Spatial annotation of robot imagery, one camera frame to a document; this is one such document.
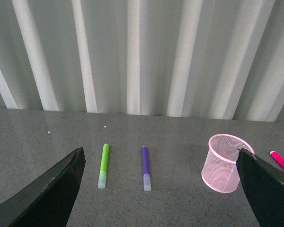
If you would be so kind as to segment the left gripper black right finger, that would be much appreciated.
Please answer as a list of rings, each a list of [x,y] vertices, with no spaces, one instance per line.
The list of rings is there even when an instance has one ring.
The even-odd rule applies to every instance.
[[[261,227],[284,227],[284,172],[241,148],[236,167]]]

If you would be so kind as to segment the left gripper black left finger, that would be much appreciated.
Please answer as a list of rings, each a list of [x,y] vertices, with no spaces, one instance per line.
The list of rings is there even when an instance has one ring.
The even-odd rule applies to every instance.
[[[0,204],[0,227],[65,227],[85,163],[83,148],[77,148]]]

